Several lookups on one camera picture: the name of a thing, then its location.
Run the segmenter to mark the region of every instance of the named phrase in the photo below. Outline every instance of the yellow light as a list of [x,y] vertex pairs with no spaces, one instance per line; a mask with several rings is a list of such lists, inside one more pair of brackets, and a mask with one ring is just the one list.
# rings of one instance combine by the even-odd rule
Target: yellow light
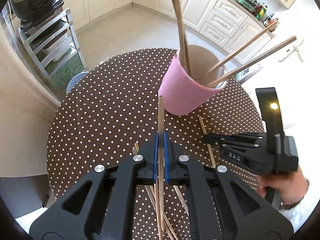
[[273,110],[278,109],[278,105],[277,105],[276,103],[270,104],[270,107],[271,107]]

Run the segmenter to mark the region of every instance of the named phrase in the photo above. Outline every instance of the pink container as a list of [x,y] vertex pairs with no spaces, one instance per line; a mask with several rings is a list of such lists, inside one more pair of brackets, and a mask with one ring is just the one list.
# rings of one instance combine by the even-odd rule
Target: pink container
[[[190,65],[193,76],[198,77],[218,62],[212,52],[189,45]],[[211,81],[226,74],[225,66],[212,73]],[[174,115],[185,115],[218,94],[227,84],[220,83],[217,88],[205,87],[194,81],[181,66],[177,55],[173,56],[168,71],[162,79],[158,95],[164,97],[164,109]]]

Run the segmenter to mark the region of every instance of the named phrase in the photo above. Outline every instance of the metal bolt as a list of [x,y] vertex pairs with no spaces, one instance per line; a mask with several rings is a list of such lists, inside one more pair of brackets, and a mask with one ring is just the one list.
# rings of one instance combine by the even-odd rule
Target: metal bolt
[[135,155],[135,156],[133,157],[133,160],[134,160],[135,162],[142,161],[142,160],[143,160],[143,156],[140,155],[140,154]]
[[226,166],[220,165],[220,166],[218,166],[217,170],[218,170],[219,172],[221,172],[221,173],[225,173],[228,169],[227,169]]
[[103,165],[101,165],[101,164],[95,166],[95,168],[94,168],[94,170],[95,170],[96,172],[103,172],[104,169],[105,169],[105,167],[104,167]]
[[189,156],[188,156],[188,155],[180,155],[180,156],[179,156],[179,160],[180,160],[181,162],[186,162],[186,161],[189,160]]

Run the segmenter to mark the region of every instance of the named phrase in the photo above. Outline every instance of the polka dot tablecloth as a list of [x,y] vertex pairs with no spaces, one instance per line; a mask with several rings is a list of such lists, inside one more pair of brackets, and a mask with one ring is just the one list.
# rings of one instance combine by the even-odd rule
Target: polka dot tablecloth
[[[47,144],[49,183],[56,198],[97,164],[116,166],[132,155],[135,142],[151,138],[157,129],[157,91],[175,52],[144,49],[115,56],[92,70],[66,96],[52,122]],[[234,80],[188,115],[165,112],[164,127],[170,139],[205,166],[211,162],[202,141],[199,115],[207,132],[263,131],[252,101]],[[254,174],[220,158],[218,147],[212,149],[217,164],[224,164],[256,187]],[[184,195],[185,188],[180,186],[180,190]],[[190,239],[188,216],[173,186],[165,184],[164,201],[179,239]],[[158,239],[156,212],[144,186],[137,188],[134,214],[132,239]]]

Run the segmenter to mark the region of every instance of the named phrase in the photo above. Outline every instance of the tiled floor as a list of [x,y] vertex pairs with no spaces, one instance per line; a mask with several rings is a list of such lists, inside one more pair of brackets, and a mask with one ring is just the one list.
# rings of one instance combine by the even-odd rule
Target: tiled floor
[[[179,48],[178,27],[158,15],[137,7],[128,7],[88,26],[77,34],[87,70],[115,55],[145,48]],[[188,43],[198,44],[212,51],[218,59],[224,55],[187,32]],[[230,71],[236,66],[229,62]]]

